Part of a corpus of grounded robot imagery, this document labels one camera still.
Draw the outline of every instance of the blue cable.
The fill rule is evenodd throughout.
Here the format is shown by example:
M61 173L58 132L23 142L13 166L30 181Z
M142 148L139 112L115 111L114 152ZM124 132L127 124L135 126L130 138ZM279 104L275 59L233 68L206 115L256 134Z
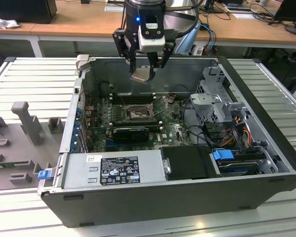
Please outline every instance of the blue cable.
M208 52L208 55L211 55L212 49L213 49L213 47L214 47L214 36L213 36L213 32L212 32L212 30L210 30L207 26L205 26L205 25L201 25L201 26L204 27L206 30L208 30L209 33L211 33L211 37L212 37L212 47L211 47L211 49L210 49L209 52Z

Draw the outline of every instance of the black computer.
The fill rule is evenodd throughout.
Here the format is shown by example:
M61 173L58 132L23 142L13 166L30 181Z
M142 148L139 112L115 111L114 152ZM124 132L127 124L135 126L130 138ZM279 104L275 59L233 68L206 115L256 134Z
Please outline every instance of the black computer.
M296 35L296 0L284 0L276 12L274 20L293 21L294 24L285 26L285 29Z

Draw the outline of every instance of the wooden desk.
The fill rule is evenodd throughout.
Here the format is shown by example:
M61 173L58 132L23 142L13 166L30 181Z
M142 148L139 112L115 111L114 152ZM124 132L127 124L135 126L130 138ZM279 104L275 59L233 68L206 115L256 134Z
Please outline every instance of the wooden desk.
M120 27L122 13L104 11L105 3L57 0L57 14L51 24L36 24L32 35L112 37Z
M0 34L8 35L30 35L31 29L35 26L35 23L21 23L20 27L7 28L6 30L0 28Z
M121 24L121 12L105 12L105 3L80 1L66 2L57 0L57 15L51 24L21 23L20 28L0 29L0 39L29 40L36 57L42 57L40 40L113 42L112 33ZM279 4L270 1L272 8ZM232 14L231 20L209 16L210 27L216 33L216 45L243 47L296 48L296 36L287 32L283 25L270 26L256 19L237 19ZM200 31L196 38L201 47L209 39L207 31Z
M268 7L274 9L279 6L273 1L268 4ZM219 17L228 18L225 14L219 14ZM257 47L272 47L272 44L278 47L282 44L290 45L291 48L296 46L296 35L287 32L281 24L271 26L257 19L238 19L233 14L230 14L230 18L231 20L222 20L214 14L210 14L208 18L210 28L216 33L218 45L228 42L229 46L248 46L247 43L256 44ZM200 19L206 23L204 16L200 16ZM208 36L208 32L201 31L196 39L208 40Z

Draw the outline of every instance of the computer case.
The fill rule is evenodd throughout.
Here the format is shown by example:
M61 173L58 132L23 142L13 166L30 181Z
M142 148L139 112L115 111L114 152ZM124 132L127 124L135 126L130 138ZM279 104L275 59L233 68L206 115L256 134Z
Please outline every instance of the computer case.
M0 0L0 18L49 24L56 15L55 0Z

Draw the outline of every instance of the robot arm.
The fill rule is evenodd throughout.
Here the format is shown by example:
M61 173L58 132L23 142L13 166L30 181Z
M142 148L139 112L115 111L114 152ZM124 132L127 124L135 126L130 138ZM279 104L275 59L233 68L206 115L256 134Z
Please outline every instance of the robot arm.
M147 83L152 80L158 68L163 68L176 46L175 40L188 34L197 24L198 6L201 0L192 6L166 7L165 0L125 0L126 29L118 28L113 39L120 57L125 57L130 65L131 79ZM164 29L166 11L184 11L195 9L195 22L185 32ZM163 51L161 59L157 53ZM136 52L146 53L150 70L136 68Z

